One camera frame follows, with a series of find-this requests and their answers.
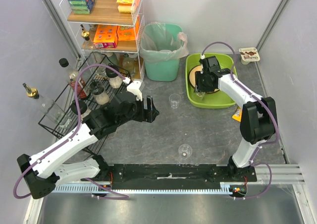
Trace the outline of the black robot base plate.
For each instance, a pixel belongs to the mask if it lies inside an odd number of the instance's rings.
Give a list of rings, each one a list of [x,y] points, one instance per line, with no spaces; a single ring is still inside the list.
[[[110,181],[113,189],[220,188],[221,182],[256,182],[254,167],[232,170],[212,164],[114,164],[94,181]]]

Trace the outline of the sauce bottle with black cap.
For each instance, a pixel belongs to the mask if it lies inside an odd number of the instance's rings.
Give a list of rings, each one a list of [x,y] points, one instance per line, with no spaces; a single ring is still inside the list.
[[[79,76],[79,71],[72,67],[66,58],[61,58],[58,62],[65,71],[65,79],[68,85],[73,89],[73,91],[77,89],[77,97],[82,100],[88,99],[91,93],[86,87],[86,81],[83,77]]]

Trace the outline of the spice jar with black grinder lid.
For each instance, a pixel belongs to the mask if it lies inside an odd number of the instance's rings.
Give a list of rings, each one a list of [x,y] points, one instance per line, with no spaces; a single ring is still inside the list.
[[[109,102],[109,96],[100,81],[93,80],[90,84],[90,91],[99,105]]]

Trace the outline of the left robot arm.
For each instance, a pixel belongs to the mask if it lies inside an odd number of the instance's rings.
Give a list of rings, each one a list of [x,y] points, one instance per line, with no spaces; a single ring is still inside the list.
[[[116,94],[110,103],[79,119],[75,129],[44,151],[18,157],[20,179],[25,180],[29,195],[40,199],[65,183],[106,173],[107,163],[100,155],[79,163],[66,164],[65,161],[131,120],[152,123],[158,115],[152,97],[143,101],[128,91]]]

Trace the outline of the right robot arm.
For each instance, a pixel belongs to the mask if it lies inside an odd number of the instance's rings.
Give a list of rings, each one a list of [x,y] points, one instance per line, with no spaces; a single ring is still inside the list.
[[[195,91],[226,93],[242,109],[240,132],[242,140],[237,151],[229,158],[229,177],[239,177],[254,165],[254,157],[274,134],[278,134],[275,100],[262,97],[248,89],[229,70],[195,73]]]

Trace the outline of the yellow plate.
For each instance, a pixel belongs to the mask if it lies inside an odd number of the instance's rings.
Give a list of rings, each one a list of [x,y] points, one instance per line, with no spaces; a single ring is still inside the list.
[[[197,71],[201,72],[202,70],[203,70],[203,66],[200,64],[200,65],[194,66],[189,72],[188,78],[189,78],[190,85],[193,89],[196,86],[195,73]]]

